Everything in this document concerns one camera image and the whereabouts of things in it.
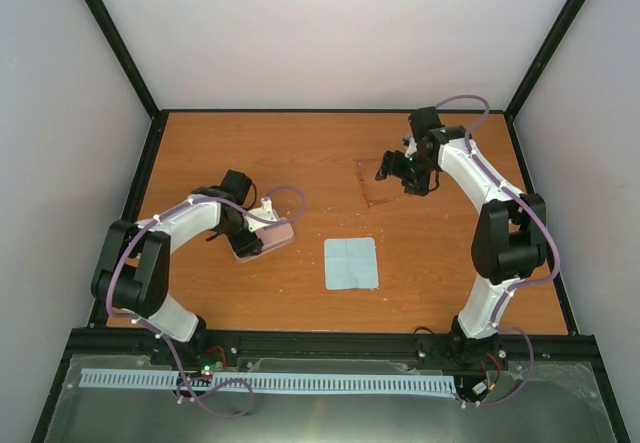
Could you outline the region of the light blue cleaning cloth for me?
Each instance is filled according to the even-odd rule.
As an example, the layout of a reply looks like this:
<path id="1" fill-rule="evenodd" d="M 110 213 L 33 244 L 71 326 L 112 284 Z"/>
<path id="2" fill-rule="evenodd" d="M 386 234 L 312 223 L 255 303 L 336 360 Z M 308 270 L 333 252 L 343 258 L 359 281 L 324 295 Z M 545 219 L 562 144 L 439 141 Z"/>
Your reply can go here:
<path id="1" fill-rule="evenodd" d="M 375 240 L 372 237 L 326 239 L 324 273 L 325 287 L 330 291 L 377 289 Z"/>

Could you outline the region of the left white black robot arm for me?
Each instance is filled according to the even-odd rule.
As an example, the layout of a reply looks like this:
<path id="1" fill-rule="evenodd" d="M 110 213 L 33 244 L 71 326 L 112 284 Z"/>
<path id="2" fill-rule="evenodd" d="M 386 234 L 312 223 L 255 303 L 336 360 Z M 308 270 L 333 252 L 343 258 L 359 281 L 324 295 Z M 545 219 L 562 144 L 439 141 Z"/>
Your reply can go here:
<path id="1" fill-rule="evenodd" d="M 91 293 L 111 318 L 130 317 L 173 342 L 172 351 L 186 365 L 208 353 L 203 317 L 184 308 L 169 293 L 170 258 L 204 232 L 225 236 L 238 258 L 257 256 L 262 240 L 249 229 L 246 204 L 255 183 L 229 170 L 219 185 L 192 191 L 186 201 L 147 220 L 111 224 L 91 283 Z"/>

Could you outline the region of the left black frame post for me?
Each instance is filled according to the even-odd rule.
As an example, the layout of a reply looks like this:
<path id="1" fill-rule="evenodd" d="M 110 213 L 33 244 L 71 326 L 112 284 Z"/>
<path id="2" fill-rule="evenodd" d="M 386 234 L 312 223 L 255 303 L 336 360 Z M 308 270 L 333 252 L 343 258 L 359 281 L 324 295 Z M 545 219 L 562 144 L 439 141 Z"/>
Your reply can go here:
<path id="1" fill-rule="evenodd" d="M 122 68 L 145 113 L 154 120 L 160 110 L 103 0 L 83 0 Z"/>

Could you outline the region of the pink glasses case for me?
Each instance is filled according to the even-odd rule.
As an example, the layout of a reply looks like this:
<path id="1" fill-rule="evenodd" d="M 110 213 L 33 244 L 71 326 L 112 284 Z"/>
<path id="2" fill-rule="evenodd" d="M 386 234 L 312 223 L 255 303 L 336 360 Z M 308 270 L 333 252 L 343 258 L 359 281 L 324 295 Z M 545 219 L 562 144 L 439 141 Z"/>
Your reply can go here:
<path id="1" fill-rule="evenodd" d="M 295 239 L 294 229 L 290 223 L 270 225 L 251 232 L 242 230 L 230 239 L 235 258 L 241 262 L 264 256 L 292 243 Z"/>

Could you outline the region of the black frame post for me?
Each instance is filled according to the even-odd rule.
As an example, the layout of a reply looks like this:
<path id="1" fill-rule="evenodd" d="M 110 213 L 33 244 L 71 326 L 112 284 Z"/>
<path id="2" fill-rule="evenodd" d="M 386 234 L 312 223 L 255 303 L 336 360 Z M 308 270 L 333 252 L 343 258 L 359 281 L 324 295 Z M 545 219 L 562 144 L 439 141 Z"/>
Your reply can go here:
<path id="1" fill-rule="evenodd" d="M 504 110 L 507 123 L 515 122 L 518 114 L 532 94 L 536 84 L 539 82 L 546 67 L 551 62 L 586 1 L 587 0 L 565 0 Z"/>
<path id="2" fill-rule="evenodd" d="M 122 68 L 145 113 L 154 120 L 160 110 L 103 0 L 83 0 Z"/>

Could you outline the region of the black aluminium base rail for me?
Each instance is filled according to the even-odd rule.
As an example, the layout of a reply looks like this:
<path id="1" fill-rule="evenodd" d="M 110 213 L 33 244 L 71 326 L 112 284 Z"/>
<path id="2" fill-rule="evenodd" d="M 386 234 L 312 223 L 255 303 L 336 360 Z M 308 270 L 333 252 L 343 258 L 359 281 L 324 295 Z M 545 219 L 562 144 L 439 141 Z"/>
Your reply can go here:
<path id="1" fill-rule="evenodd" d="M 391 359 L 400 362 L 447 358 L 459 347 L 446 334 L 342 333 L 208 330 L 194 343 L 176 349 L 190 365 L 224 351 L 230 363 L 260 358 Z M 63 353 L 74 355 L 145 355 L 155 361 L 170 358 L 166 344 L 151 332 L 133 328 L 79 328 L 71 331 Z"/>

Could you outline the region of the clear plastic sheet cover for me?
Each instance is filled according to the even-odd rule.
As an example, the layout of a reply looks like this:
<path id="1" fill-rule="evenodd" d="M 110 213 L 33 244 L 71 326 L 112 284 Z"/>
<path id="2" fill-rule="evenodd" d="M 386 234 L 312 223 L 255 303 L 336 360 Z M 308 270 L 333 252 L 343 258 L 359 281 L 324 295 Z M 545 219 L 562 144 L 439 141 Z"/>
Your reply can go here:
<path id="1" fill-rule="evenodd" d="M 585 363 L 513 363 L 482 403 L 454 396 L 281 395 L 81 388 L 83 369 L 169 370 L 145 357 L 75 357 L 47 442 L 612 442 L 613 424 Z M 247 373 L 439 375 L 388 361 L 262 359 Z"/>

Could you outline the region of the right black frame post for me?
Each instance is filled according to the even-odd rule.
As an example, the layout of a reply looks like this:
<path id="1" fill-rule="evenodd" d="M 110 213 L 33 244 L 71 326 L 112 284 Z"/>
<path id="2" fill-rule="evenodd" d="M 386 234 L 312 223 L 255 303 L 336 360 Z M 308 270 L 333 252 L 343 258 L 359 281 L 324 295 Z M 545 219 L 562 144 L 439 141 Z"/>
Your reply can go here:
<path id="1" fill-rule="evenodd" d="M 536 84 L 539 82 L 546 67 L 551 62 L 586 1 L 587 0 L 565 0 L 504 110 L 507 123 L 515 122 L 518 114 L 532 94 Z"/>

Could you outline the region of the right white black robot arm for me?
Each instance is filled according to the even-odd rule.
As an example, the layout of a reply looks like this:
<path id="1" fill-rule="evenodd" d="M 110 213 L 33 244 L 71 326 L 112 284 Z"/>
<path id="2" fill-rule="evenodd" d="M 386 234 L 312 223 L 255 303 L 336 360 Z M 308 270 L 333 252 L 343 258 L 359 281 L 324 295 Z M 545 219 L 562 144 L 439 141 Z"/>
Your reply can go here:
<path id="1" fill-rule="evenodd" d="M 404 151 L 384 153 L 376 178 L 398 178 L 405 193 L 424 197 L 448 174 L 478 212 L 471 244 L 476 278 L 447 335 L 445 353 L 459 368 L 497 348 L 499 323 L 519 284 L 547 259 L 546 204 L 503 178 L 462 126 L 446 126 L 433 107 L 413 111 Z"/>

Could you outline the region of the brown transparent sunglasses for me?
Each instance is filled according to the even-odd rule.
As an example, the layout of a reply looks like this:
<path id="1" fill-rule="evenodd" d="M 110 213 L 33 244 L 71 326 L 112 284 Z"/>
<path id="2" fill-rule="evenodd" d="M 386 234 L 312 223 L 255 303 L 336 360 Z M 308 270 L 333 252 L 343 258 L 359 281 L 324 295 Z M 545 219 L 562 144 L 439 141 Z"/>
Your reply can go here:
<path id="1" fill-rule="evenodd" d="M 376 180 L 380 164 L 380 158 L 356 161 L 357 181 L 368 208 L 391 203 L 402 196 L 402 187 L 396 179 L 388 177 L 384 180 Z"/>

